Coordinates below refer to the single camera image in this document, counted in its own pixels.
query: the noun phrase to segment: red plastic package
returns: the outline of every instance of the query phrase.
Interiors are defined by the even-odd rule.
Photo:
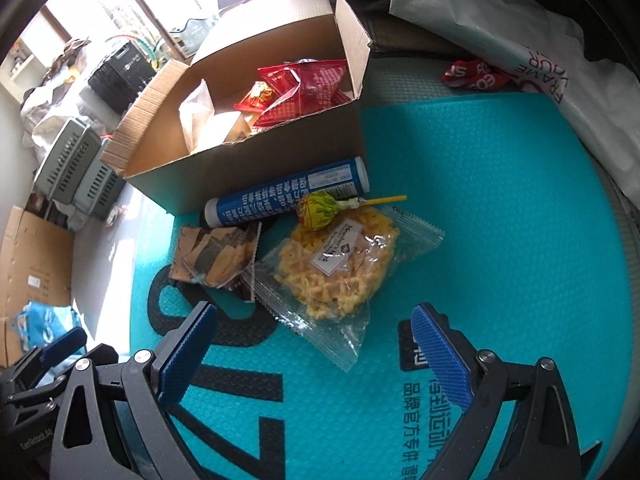
[[[440,79],[453,88],[475,90],[497,90],[510,80],[509,76],[498,72],[479,58],[473,61],[456,61]]]
[[[258,74],[279,97],[260,115],[254,127],[275,126],[348,101],[349,98],[338,90],[346,70],[345,59],[289,63],[258,69]]]
[[[235,110],[240,112],[259,112],[265,111],[276,99],[273,89],[264,81],[256,81],[254,86],[249,90],[242,100],[234,105]]]

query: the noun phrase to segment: exercise mat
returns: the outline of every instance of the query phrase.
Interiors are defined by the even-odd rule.
[[[151,205],[134,275],[131,348],[153,348],[201,299],[219,330],[183,402],[171,410],[212,478],[415,480],[460,410],[439,392],[412,342],[412,307],[430,301],[476,348],[558,363],[581,449],[607,452],[631,354],[630,286],[602,186],[553,104],[536,94],[434,99],[362,113],[372,196],[447,232],[404,264],[371,302],[360,358],[344,373],[262,307],[168,280],[180,225]],[[258,256],[295,222],[268,229]],[[502,410],[474,478],[506,430]]]

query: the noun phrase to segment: gray plastic crate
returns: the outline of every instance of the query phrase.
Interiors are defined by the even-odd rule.
[[[48,200],[71,204],[98,150],[100,137],[93,129],[77,119],[69,119],[36,173],[36,188]]]
[[[79,211],[100,220],[107,218],[124,187],[124,180],[100,161],[100,156],[109,142],[108,139],[102,142],[102,147],[86,170],[74,195],[74,206]]]

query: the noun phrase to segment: silver screw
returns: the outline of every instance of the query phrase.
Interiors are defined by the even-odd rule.
[[[540,366],[549,371],[556,369],[556,363],[548,357],[543,357],[542,359],[540,359]]]
[[[136,355],[133,356],[137,363],[146,363],[151,359],[151,352],[149,350],[139,350],[136,352]]]
[[[89,367],[90,361],[86,357],[83,357],[76,363],[76,370],[82,372]]]
[[[495,361],[495,354],[491,350],[479,351],[478,357],[483,363],[493,363]]]

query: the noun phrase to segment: blue tube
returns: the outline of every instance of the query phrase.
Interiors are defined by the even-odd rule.
[[[320,190],[339,200],[369,192],[369,178],[362,159],[357,156],[233,195],[212,198],[205,206],[204,215],[212,228],[234,226],[293,211],[300,198]]]

